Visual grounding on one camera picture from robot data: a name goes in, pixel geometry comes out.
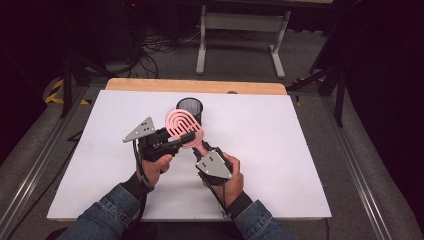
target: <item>gray carpet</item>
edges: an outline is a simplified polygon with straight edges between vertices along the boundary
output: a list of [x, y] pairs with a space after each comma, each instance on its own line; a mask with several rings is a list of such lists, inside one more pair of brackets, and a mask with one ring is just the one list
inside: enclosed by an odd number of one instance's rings
[[[286, 78], [281, 81], [276, 78], [267, 50], [268, 44], [274, 39], [273, 35], [258, 33], [249, 41], [223, 32], [209, 35], [205, 73], [202, 76], [195, 74], [198, 50], [196, 42], [178, 47], [169, 53], [152, 55], [157, 62], [159, 76], [163, 79], [282, 82], [290, 85], [296, 78], [308, 76], [309, 67], [325, 42], [320, 33], [288, 31], [280, 51], [286, 72]], [[147, 62], [143, 59], [142, 62], [148, 68], [154, 69], [152, 61]], [[132, 73], [134, 77], [146, 77], [146, 71], [139, 65]], [[105, 86], [104, 79], [97, 78], [94, 82], [88, 89], [85, 99], [95, 100], [99, 90]], [[304, 90], [310, 91], [315, 87], [312, 84]], [[304, 91], [299, 95], [302, 107], [297, 107], [294, 102], [295, 109], [333, 215], [328, 221], [330, 239], [378, 239], [348, 170], [343, 148], [331, 125], [331, 117], [324, 111], [319, 97], [310, 96]], [[73, 143], [66, 139], [84, 129], [91, 109], [92, 105], [78, 106], [23, 212], [27, 211], [46, 188], [65, 161], [73, 146]], [[0, 168], [0, 181], [5, 183], [0, 186], [0, 215], [6, 212], [21, 182], [45, 146], [55, 124], [59, 121], [60, 113], [61, 105], [49, 104], [47, 110]], [[345, 101], [343, 123], [344, 131], [374, 193], [392, 239], [423, 239], [413, 213], [384, 168], [348, 96]], [[44, 239], [50, 232], [70, 224], [46, 219], [54, 197], [54, 189], [59, 183], [60, 177], [27, 216], [12, 239]], [[326, 237], [324, 220], [293, 220], [282, 223], [296, 239]]]

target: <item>denim jacket sleeve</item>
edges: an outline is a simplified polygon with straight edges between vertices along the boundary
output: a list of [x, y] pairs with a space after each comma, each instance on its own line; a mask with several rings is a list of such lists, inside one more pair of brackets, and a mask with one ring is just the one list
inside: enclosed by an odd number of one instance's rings
[[118, 184], [85, 210], [59, 239], [120, 239], [139, 209], [140, 202]]
[[293, 239], [259, 201], [255, 201], [234, 219], [246, 240]]

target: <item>metal rail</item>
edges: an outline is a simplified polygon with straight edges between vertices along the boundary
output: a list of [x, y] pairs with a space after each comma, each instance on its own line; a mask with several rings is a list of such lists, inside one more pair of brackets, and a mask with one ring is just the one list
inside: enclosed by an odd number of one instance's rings
[[15, 197], [13, 198], [11, 204], [6, 210], [6, 213], [0, 220], [0, 239], [7, 239], [8, 235], [12, 231], [16, 221], [19, 218], [25, 204], [27, 203], [29, 197], [31, 196], [34, 188], [36, 187], [38, 181], [41, 178], [41, 175], [44, 172], [47, 164], [49, 163], [52, 154], [54, 153], [56, 146], [58, 144], [58, 140], [62, 136], [62, 133], [65, 127], [68, 125], [69, 120], [71, 119], [75, 109], [78, 107], [79, 103], [83, 99], [85, 93], [87, 91], [86, 87], [79, 87], [75, 91], [74, 102], [72, 103], [72, 107], [69, 110], [68, 114], [59, 119], [57, 122], [53, 133], [50, 135], [47, 140], [46, 145], [35, 161], [33, 167], [28, 173], [27, 177], [19, 187]]
[[331, 102], [330, 97], [321, 97], [324, 109], [332, 123], [333, 129], [340, 141], [340, 144], [344, 150], [346, 157], [346, 164], [349, 172], [353, 178], [356, 189], [358, 190], [359, 196], [364, 204], [365, 210], [370, 219], [371, 225], [378, 239], [386, 240], [392, 239], [386, 224], [384, 223], [383, 217], [381, 216], [380, 210], [378, 209], [374, 195], [369, 188], [364, 175], [362, 174], [361, 168], [359, 167], [358, 161], [350, 147], [349, 140], [346, 136], [343, 128], [339, 127], [334, 117], [334, 106]]

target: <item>person's left hand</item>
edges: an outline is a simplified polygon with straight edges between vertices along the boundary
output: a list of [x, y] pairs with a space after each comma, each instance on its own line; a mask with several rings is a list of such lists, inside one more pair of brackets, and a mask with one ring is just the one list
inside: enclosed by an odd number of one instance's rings
[[[172, 155], [167, 154], [163, 155], [156, 162], [149, 162], [146, 160], [141, 161], [141, 166], [143, 167], [144, 175], [149, 180], [149, 183], [154, 186], [159, 181], [159, 176], [162, 173], [168, 171], [170, 162], [172, 160]], [[138, 179], [141, 180], [140, 171], [137, 168]]]

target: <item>person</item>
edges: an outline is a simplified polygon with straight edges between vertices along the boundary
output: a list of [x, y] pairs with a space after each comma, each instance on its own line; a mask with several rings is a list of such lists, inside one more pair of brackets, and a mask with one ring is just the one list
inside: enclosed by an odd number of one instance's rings
[[[221, 201], [225, 199], [225, 205], [228, 206], [227, 210], [231, 219], [234, 220], [239, 236], [251, 240], [292, 239], [259, 200], [253, 202], [243, 191], [244, 180], [243, 174], [240, 172], [240, 161], [226, 153], [224, 156], [233, 165], [233, 178], [225, 183], [225, 187], [213, 186], [213, 189]], [[168, 171], [171, 160], [171, 155], [164, 155], [156, 162], [142, 160], [141, 166], [144, 175], [137, 168], [128, 181], [116, 185], [99, 202], [85, 210], [59, 239], [121, 239], [124, 231], [140, 210], [141, 203], [158, 183], [160, 174]], [[204, 236], [209, 236], [208, 239], [223, 239], [221, 237], [214, 238], [213, 234], [208, 235], [205, 230], [207, 228], [196, 229], [198, 232], [201, 229], [201, 233], [196, 234], [202, 234], [202, 236], [197, 235], [197, 238], [194, 239], [205, 239]], [[156, 239], [158, 233], [156, 231], [150, 234], [153, 236], [152, 239]], [[170, 239], [188, 238], [177, 238], [174, 234]]]

